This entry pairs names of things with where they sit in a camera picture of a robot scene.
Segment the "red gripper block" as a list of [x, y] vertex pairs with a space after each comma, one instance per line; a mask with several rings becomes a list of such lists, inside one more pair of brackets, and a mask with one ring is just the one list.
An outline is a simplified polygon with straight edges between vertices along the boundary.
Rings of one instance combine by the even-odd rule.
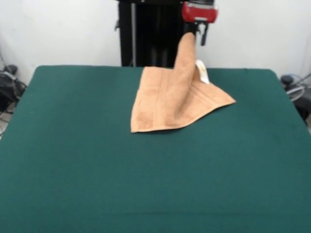
[[218, 8], [215, 5], [203, 3], [184, 2], [182, 5], [182, 18], [184, 22], [184, 34], [196, 34], [196, 24], [201, 35], [201, 46], [205, 46], [209, 23], [214, 23], [218, 17]]

